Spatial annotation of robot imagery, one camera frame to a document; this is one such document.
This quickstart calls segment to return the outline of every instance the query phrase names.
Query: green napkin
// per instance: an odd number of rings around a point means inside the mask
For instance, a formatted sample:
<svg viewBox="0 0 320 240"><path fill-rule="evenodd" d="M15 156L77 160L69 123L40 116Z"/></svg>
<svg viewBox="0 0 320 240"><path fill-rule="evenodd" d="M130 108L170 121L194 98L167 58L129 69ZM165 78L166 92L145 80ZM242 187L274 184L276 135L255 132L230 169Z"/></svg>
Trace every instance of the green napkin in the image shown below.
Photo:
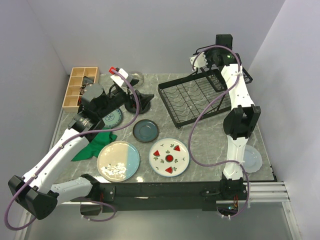
<svg viewBox="0 0 320 240"><path fill-rule="evenodd" d="M93 156L98 157L100 151L108 144L114 142L117 135L112 132L100 132L84 149L82 149L73 159L72 162L77 162L85 159L90 159Z"/></svg>

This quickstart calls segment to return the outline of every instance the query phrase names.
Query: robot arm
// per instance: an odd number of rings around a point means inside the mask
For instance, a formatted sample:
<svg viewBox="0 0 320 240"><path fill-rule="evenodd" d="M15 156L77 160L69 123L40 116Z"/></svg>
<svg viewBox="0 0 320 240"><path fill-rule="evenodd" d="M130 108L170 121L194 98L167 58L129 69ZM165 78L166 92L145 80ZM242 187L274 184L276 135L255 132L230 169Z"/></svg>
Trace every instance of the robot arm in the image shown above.
<svg viewBox="0 0 320 240"><path fill-rule="evenodd" d="M125 75L126 80L132 86L138 83L138 80L132 79L123 69L115 69ZM59 174L63 171L66 165L76 156L76 154L87 146L98 134L90 133L83 136L78 136L75 139L63 145L63 143L71 137L79 133L91 130L101 130L105 124L103 117L110 114L124 104L136 106L135 99L129 90L124 91L126 84L123 80L114 77L116 83L115 90L106 94L104 88L98 84L89 84L85 88L85 92L81 98L81 105L78 113L68 125L68 129L57 142L57 144L46 154L46 156L30 171L25 173L23 177L13 176L8 182L12 194L16 192L34 176L41 166L53 155L53 153L61 148L54 158L45 166L45 168L30 182L26 188L18 195L18 202L27 211L33 214L37 219L46 218L57 205L70 201L78 197L95 198L99 195L100 183L88 174L81 177L60 183L53 184ZM140 102L147 105L154 97L153 94L145 95L136 90L136 94Z"/></svg>
<svg viewBox="0 0 320 240"><path fill-rule="evenodd" d="M216 35L215 44L232 50L233 38L230 34ZM226 88L229 89L231 100L231 112L223 121L223 130L227 135L228 149L227 160L236 160L240 164L244 162L246 144L251 136L258 118L261 114L259 106L255 106L249 96L242 73L242 66L238 72L238 64L235 57L227 50L212 48L201 53L197 58L190 58L191 63L197 68L216 65L224 78ZM229 180L243 178L243 172L239 164L226 163L223 176Z"/></svg>

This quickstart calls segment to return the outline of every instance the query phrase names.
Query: black wire dish rack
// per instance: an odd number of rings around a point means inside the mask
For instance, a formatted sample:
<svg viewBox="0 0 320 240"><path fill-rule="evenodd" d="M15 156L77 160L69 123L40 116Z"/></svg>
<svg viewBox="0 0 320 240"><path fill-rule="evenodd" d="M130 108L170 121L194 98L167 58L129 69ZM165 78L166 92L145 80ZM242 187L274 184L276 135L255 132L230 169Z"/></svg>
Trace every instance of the black wire dish rack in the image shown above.
<svg viewBox="0 0 320 240"><path fill-rule="evenodd" d="M214 65L210 68L200 68L189 76L164 82L158 85L160 97L175 125L181 128L194 123L206 106L227 89L226 82L220 71ZM242 68L246 84L252 82L252 77ZM201 119L231 110L229 94L218 99Z"/></svg>

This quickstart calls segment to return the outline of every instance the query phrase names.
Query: small teal plate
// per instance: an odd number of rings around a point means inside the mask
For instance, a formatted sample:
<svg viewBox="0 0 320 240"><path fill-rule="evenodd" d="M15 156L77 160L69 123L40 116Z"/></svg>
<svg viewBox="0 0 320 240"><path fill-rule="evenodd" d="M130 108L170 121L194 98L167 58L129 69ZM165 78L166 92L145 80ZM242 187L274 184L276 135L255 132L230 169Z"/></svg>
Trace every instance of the small teal plate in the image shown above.
<svg viewBox="0 0 320 240"><path fill-rule="evenodd" d="M124 115L122 114L122 111L120 109L114 110L112 113L103 118L103 122L105 124L104 127L112 129L118 126L123 119Z"/></svg>
<svg viewBox="0 0 320 240"><path fill-rule="evenodd" d="M157 124L148 119L138 121L133 127L133 136L142 143L152 142L158 135L159 128Z"/></svg>

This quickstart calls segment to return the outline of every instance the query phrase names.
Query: watermelon print plate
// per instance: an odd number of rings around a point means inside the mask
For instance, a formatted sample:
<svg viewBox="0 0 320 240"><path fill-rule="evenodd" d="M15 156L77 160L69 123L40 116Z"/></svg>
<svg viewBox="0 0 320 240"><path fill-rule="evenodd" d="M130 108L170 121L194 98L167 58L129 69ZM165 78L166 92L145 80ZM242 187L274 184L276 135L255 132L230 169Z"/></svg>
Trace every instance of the watermelon print plate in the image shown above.
<svg viewBox="0 0 320 240"><path fill-rule="evenodd" d="M149 163L153 170L164 177L182 174L190 162L187 147L174 138L157 141L150 149Z"/></svg>

